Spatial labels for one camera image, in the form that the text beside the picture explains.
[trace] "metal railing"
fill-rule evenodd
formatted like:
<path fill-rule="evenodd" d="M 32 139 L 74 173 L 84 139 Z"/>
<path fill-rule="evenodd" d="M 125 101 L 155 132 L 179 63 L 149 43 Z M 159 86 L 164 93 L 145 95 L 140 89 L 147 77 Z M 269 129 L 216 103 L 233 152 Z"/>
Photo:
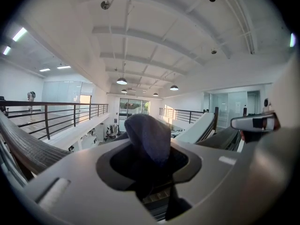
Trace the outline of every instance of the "metal railing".
<path fill-rule="evenodd" d="M 86 108 L 80 108 L 81 105 L 88 106 Z M 9 112 L 8 118 L 12 119 L 14 123 L 20 123 L 20 120 L 14 120 L 20 117 L 30 116 L 31 120 L 23 124 L 17 124 L 19 128 L 35 125 L 38 123 L 45 123 L 45 126 L 33 130 L 35 126 L 30 127 L 29 134 L 35 134 L 40 132 L 37 139 L 47 137 L 50 140 L 50 135 L 64 130 L 70 126 L 76 127 L 77 123 L 85 120 L 90 120 L 96 116 L 107 113 L 108 104 L 80 104 L 80 103 L 48 103 L 48 102 L 22 102 L 22 101 L 0 101 L 0 106 L 13 107 L 13 106 L 40 106 L 41 110 L 34 110 L 33 113 L 20 111 L 21 114 L 11 115 L 14 112 Z M 70 109 L 60 109 L 61 107 L 70 107 Z"/>
<path fill-rule="evenodd" d="M 174 120 L 181 120 L 188 123 L 196 122 L 201 116 L 203 112 L 196 111 L 188 111 L 188 110 L 179 110 L 172 108 L 160 108 L 159 115 L 172 118 Z"/>
<path fill-rule="evenodd" d="M 0 132 L 3 137 L 3 140 L 0 139 L 1 158 L 16 180 L 20 181 L 21 186 L 24 185 L 24 181 L 18 173 L 29 181 L 33 178 L 32 173 L 37 175 L 71 154 L 31 136 L 1 112 Z"/>
<path fill-rule="evenodd" d="M 204 113 L 203 112 L 196 112 L 196 111 L 189 111 L 189 110 L 179 110 L 179 109 L 171 109 L 171 108 L 160 108 L 159 109 L 159 115 L 172 118 L 174 120 L 181 120 L 188 123 L 194 123 L 196 122 Z M 218 122 L 218 114 L 219 114 L 219 108 L 215 107 L 215 116 L 214 119 L 211 121 L 207 129 L 204 131 L 204 133 L 201 135 L 201 137 L 198 139 L 197 142 L 203 141 L 206 139 L 209 134 L 212 132 L 212 130 L 217 129 L 217 122 Z"/>

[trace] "glass door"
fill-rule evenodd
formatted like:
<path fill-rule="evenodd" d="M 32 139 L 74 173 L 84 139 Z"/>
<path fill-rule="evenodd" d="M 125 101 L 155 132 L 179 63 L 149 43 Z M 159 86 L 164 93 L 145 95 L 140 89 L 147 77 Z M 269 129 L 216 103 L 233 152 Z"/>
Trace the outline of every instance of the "glass door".
<path fill-rule="evenodd" d="M 120 98 L 120 110 L 119 110 L 119 129 L 120 131 L 126 131 L 124 122 L 127 119 L 128 99 Z"/>
<path fill-rule="evenodd" d="M 149 114 L 150 111 L 150 101 L 144 101 L 142 102 L 142 113 L 143 114 Z"/>
<path fill-rule="evenodd" d="M 129 99 L 127 117 L 137 113 L 142 113 L 142 100 Z"/>

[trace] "wooden floor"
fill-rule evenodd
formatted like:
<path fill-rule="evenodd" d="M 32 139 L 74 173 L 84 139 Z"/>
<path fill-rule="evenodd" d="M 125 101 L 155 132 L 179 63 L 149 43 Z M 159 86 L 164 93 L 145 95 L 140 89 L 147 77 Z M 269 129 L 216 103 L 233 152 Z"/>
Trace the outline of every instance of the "wooden floor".
<path fill-rule="evenodd" d="M 33 112 L 33 113 L 32 113 L 31 115 L 29 115 L 29 116 L 24 116 L 24 117 L 19 117 L 19 118 L 10 118 L 10 120 L 11 120 L 13 123 L 15 123 L 16 125 L 23 125 L 23 124 L 25 124 L 25 123 L 31 123 L 31 122 L 36 122 L 36 121 L 45 120 L 45 115 L 44 115 L 44 114 L 35 114 L 35 113 L 40 113 L 40 111 Z M 29 113 L 28 113 L 28 112 L 20 112 L 20 113 L 14 112 L 14 113 L 10 113 L 9 115 L 10 115 L 10 116 L 14 116 L 14 115 L 19 115 L 19 114 L 29 114 Z M 88 114 L 89 114 L 88 112 L 87 112 L 87 113 L 82 113 L 82 114 L 76 115 L 76 117 L 78 117 L 79 115 L 82 117 L 82 116 L 88 115 Z M 64 122 L 64 123 L 61 123 L 61 124 L 58 124 L 58 125 L 56 125 L 56 126 L 50 127 L 50 128 L 49 128 L 49 133 L 51 133 L 51 132 L 53 132 L 53 131 L 56 131 L 56 130 L 58 130 L 58 129 L 60 129 L 60 128 L 63 128 L 63 127 L 65 127 L 65 126 L 67 126 L 67 125 L 73 124 L 73 120 L 67 121 L 67 120 L 73 119 L 73 115 L 70 115 L 70 116 L 67 116 L 67 117 L 64 117 L 64 118 L 58 118 L 58 117 L 60 117 L 60 116 L 63 116 L 63 115 L 55 114 L 55 113 L 49 113 L 49 114 L 48 114 L 48 119 L 57 118 L 57 119 L 49 120 L 49 121 L 48 121 L 48 125 L 49 125 L 49 126 L 52 126 L 52 125 L 55 125 L 55 124 L 57 124 L 57 123 L 61 123 L 61 122 L 66 121 L 66 122 Z M 79 121 L 79 122 L 85 122 L 85 121 L 87 121 L 87 120 L 85 120 L 85 121 L 82 121 L 82 120 L 84 120 L 84 119 L 86 119 L 86 118 L 88 118 L 88 116 L 85 116 L 85 117 L 82 117 L 82 118 L 77 118 L 77 119 L 76 119 L 76 122 L 78 122 L 78 121 Z M 23 129 L 24 131 L 26 131 L 27 133 L 29 133 L 29 132 L 33 132 L 33 131 L 36 131 L 36 130 L 39 130 L 39 129 L 45 128 L 45 127 L 46 127 L 45 122 L 39 122 L 39 123 L 36 123 L 36 124 L 32 124 L 32 125 L 28 125 L 28 126 L 25 126 L 25 127 L 21 127 L 21 129 Z M 60 132 L 62 132 L 63 130 L 68 129 L 68 128 L 71 128 L 71 127 L 72 127 L 72 126 L 69 126 L 69 127 L 66 127 L 66 128 L 64 128 L 64 129 L 62 129 L 62 130 L 59 130 L 59 131 L 57 131 L 57 132 L 55 132 L 55 133 L 52 133 L 52 134 L 50 135 L 50 137 L 51 137 L 52 135 L 55 135 L 55 134 L 57 134 L 57 133 L 60 133 Z M 41 131 L 36 132 L 36 133 L 33 133 L 33 134 L 31 134 L 31 135 L 34 136 L 35 138 L 40 138 L 40 137 L 46 135 L 46 129 L 41 130 Z"/>

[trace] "ceiling light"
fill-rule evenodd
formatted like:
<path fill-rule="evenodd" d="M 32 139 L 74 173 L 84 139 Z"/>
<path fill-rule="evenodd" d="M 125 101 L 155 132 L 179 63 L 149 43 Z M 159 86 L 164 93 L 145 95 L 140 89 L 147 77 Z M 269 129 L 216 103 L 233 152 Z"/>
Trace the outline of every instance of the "ceiling light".
<path fill-rule="evenodd" d="M 19 38 L 22 37 L 25 32 L 27 32 L 27 30 L 25 28 L 21 28 L 21 30 L 18 31 L 18 33 L 13 37 L 13 40 L 18 41 Z"/>
<path fill-rule="evenodd" d="M 125 85 L 125 84 L 127 84 L 127 81 L 125 78 L 121 77 L 117 80 L 117 83 L 121 84 L 121 85 Z"/>
<path fill-rule="evenodd" d="M 58 69 L 71 68 L 70 66 L 57 67 Z"/>
<path fill-rule="evenodd" d="M 176 85 L 173 85 L 170 87 L 170 90 L 177 91 L 179 88 Z"/>
<path fill-rule="evenodd" d="M 8 54 L 8 52 L 9 52 L 9 50 L 10 50 L 10 47 L 9 47 L 9 46 L 7 46 L 7 47 L 6 47 L 6 49 L 4 50 L 3 54 L 4 54 L 4 55 L 7 55 L 7 54 Z"/>
<path fill-rule="evenodd" d="M 45 68 L 45 69 L 40 70 L 40 72 L 45 72 L 45 71 L 50 71 L 50 69 Z"/>
<path fill-rule="evenodd" d="M 295 44 L 296 44 L 296 37 L 295 37 L 295 35 L 292 33 L 292 34 L 291 34 L 290 47 L 294 47 Z"/>

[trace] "ceiling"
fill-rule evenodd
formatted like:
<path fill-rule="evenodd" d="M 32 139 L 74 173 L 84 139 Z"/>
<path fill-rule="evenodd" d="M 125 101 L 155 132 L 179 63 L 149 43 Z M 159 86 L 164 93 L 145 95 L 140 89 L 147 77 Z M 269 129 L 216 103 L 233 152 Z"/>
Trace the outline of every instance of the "ceiling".
<path fill-rule="evenodd" d="M 1 53 L 1 59 L 33 72 L 40 77 L 75 73 L 72 68 L 57 69 L 61 64 L 67 65 L 45 49 L 29 32 L 26 32 L 17 41 L 12 40 L 21 28 L 22 26 L 15 22 L 7 26 L 5 32 L 6 42 L 1 45 L 1 51 L 3 53 L 7 45 L 11 47 L 11 50 L 7 55 Z M 45 68 L 50 69 L 50 71 L 40 72 L 40 70 Z"/>
<path fill-rule="evenodd" d="M 109 76 L 136 87 L 164 87 L 211 60 L 289 45 L 290 32 L 267 0 L 114 0 L 108 10 L 102 1 L 79 0 Z"/>
<path fill-rule="evenodd" d="M 103 1 L 36 0 L 21 16 L 50 51 L 99 87 L 113 84 L 114 93 L 125 87 L 168 89 L 177 81 L 189 83 L 195 74 L 209 80 L 216 67 L 230 68 L 231 61 L 236 77 L 237 71 L 262 68 L 252 64 L 250 56 L 255 61 L 263 56 L 267 69 L 267 63 L 274 62 L 268 57 L 291 50 L 290 32 L 268 0 L 109 0 L 107 10 L 101 8 Z M 48 58 L 51 55 L 36 59 Z M 117 86 L 119 77 L 128 85 Z M 222 86 L 219 80 L 217 87 Z"/>

